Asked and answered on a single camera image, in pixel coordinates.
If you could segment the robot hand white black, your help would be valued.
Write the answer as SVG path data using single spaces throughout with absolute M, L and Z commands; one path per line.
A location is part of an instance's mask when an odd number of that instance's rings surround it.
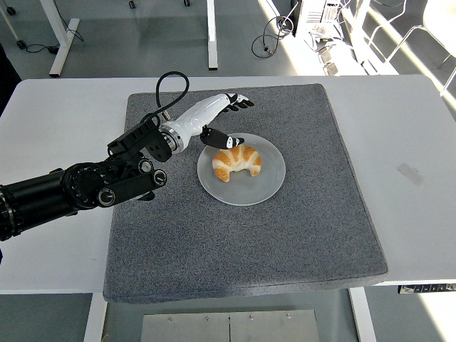
M 253 102 L 238 93 L 221 93 L 197 102 L 176 120 L 167 121 L 161 126 L 175 142 L 173 153 L 187 148 L 190 138 L 200 135 L 205 125 L 209 125 L 221 112 L 238 111 L 253 106 Z

